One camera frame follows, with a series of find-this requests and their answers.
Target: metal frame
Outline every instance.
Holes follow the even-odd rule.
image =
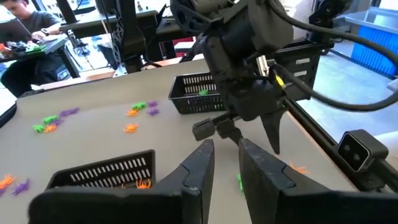
[[[31,3],[36,7],[38,11],[46,11],[46,8],[42,2],[42,0],[30,0]]]
[[[379,7],[381,4],[381,0],[372,0],[371,6]]]

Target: black mesh basket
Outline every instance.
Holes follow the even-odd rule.
[[[207,90],[207,95],[199,95]],[[224,111],[217,87],[210,73],[195,73],[175,77],[169,99],[180,114]]]
[[[155,183],[155,151],[148,150],[56,172],[47,189],[64,186],[136,187],[136,182]]]

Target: purple plastic toy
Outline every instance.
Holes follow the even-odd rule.
[[[18,195],[19,193],[28,190],[29,189],[29,182],[30,182],[30,180],[27,179],[26,183],[19,184],[17,187],[14,187],[14,192],[12,194],[13,195]]]
[[[50,124],[55,124],[58,126],[58,125],[62,124],[63,122],[64,122],[63,119],[56,119],[55,121],[51,122]]]
[[[159,110],[157,108],[152,108],[147,113],[151,116],[155,116],[159,113]]]
[[[147,104],[148,104],[149,107],[154,107],[154,106],[157,106],[157,101],[156,100],[148,101]]]
[[[62,112],[60,113],[59,117],[60,117],[60,118],[64,118],[64,117],[67,117],[67,116],[69,116],[69,115],[76,114],[77,112],[79,112],[79,109],[80,109],[80,108],[74,108],[74,109],[70,109],[70,110],[64,110],[64,111],[62,111]]]

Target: blue bin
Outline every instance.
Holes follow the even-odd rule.
[[[359,29],[359,36],[386,47],[392,50],[395,54],[398,54],[397,34],[361,26]],[[362,66],[389,78],[394,78],[394,75],[397,74],[397,69],[390,60],[361,44],[355,43],[351,58],[359,62]]]

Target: tabletop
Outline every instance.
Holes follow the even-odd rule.
[[[58,50],[60,47],[64,46],[65,43],[68,41],[68,39],[66,37],[67,37],[66,35],[62,34],[62,35],[60,35],[60,37],[58,39],[44,43],[44,45],[46,45],[47,48],[41,53],[27,54],[27,55],[23,55],[21,57],[0,59],[0,63],[10,62],[10,61],[13,61],[13,60],[26,60],[26,59],[29,59],[29,58],[34,58],[34,57],[38,57],[38,56],[42,56],[42,55],[47,55],[49,53],[52,53],[52,52]]]
[[[172,172],[201,142],[192,135],[192,124],[221,114],[178,114],[168,95],[174,77],[207,72],[204,60],[146,70],[117,78],[20,98],[14,117],[0,129],[0,176],[12,174],[16,184],[27,178],[29,191],[18,196],[8,191],[0,198],[1,223],[27,223],[29,202],[46,188],[59,170],[154,149],[157,181]],[[158,100],[160,114],[127,117],[140,101]],[[80,107],[55,132],[37,134],[32,125],[61,110]],[[137,123],[134,134],[123,132]],[[245,138],[273,153],[260,119],[237,121]],[[281,121],[281,154],[278,158],[305,166],[310,178],[333,190],[355,190],[306,131],[286,113]],[[248,208],[239,189],[238,147],[229,139],[211,137],[215,144],[215,174],[209,223],[250,223]]]

